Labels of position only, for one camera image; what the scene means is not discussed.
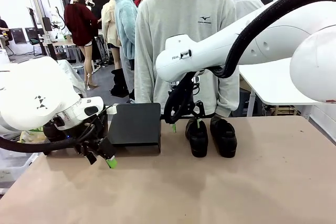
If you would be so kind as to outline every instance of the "blue jacket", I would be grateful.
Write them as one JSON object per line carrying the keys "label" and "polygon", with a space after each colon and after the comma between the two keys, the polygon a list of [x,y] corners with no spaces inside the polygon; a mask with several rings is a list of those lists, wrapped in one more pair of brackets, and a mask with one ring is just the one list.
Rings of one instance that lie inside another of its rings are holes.
{"label": "blue jacket", "polygon": [[115,24],[122,50],[129,60],[135,59],[135,21],[138,9],[133,0],[115,0]]}

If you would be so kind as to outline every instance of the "maroon coat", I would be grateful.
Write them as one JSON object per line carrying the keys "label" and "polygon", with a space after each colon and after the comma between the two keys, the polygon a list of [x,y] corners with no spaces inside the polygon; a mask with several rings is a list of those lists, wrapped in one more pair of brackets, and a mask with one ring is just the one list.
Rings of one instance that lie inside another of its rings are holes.
{"label": "maroon coat", "polygon": [[83,4],[69,4],[64,12],[65,25],[72,33],[73,43],[85,46],[98,36],[98,20]]}

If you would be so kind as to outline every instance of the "gray pants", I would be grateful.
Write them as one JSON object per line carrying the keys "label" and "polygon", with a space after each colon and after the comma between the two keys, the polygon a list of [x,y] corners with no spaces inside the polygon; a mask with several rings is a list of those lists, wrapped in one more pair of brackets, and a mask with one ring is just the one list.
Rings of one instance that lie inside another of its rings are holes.
{"label": "gray pants", "polygon": [[122,50],[122,47],[120,47],[120,60],[121,60],[121,66],[124,72],[127,88],[129,92],[131,93],[134,89],[134,71],[131,70],[130,61],[129,59],[126,58]]}

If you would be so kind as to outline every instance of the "plastic bin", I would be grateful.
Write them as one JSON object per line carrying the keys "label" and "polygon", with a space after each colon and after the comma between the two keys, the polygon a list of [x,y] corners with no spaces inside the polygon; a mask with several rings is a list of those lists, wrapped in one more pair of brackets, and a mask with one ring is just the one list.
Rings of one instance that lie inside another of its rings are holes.
{"label": "plastic bin", "polygon": [[18,153],[0,148],[0,188],[10,188],[37,156],[37,153]]}

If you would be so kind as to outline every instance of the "beige jacket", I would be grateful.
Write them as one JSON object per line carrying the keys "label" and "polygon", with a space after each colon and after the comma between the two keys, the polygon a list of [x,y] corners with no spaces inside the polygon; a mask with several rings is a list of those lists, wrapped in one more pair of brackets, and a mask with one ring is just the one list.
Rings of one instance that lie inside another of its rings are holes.
{"label": "beige jacket", "polygon": [[121,46],[120,39],[117,33],[116,21],[114,17],[114,9],[116,7],[116,1],[110,0],[103,6],[101,10],[101,26],[104,39],[107,43],[111,43],[117,47]]}

